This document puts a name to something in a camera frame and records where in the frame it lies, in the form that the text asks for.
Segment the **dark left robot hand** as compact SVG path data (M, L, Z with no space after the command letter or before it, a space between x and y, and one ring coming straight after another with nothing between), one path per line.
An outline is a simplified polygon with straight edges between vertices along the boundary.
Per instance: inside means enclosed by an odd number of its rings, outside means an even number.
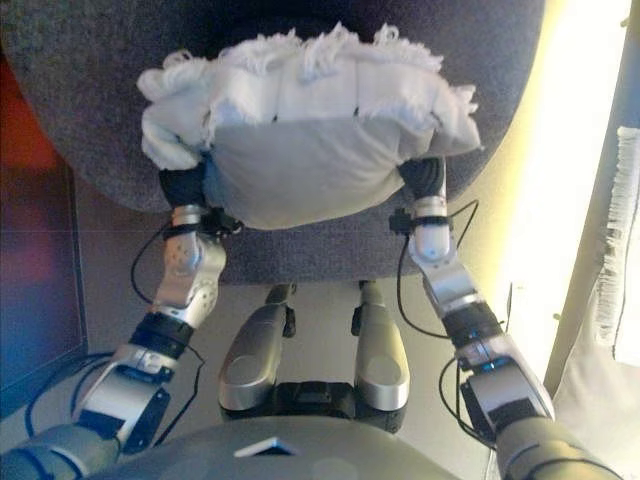
M204 207L206 205L203 192L204 177L203 163L187 170L164 169L159 172L161 189L172 208L187 205Z

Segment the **dark right robot hand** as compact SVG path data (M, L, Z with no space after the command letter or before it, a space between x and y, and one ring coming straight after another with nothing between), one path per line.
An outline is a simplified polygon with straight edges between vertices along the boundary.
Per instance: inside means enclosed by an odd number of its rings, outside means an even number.
M415 200L445 195L446 163L443 158L408 160L397 170Z

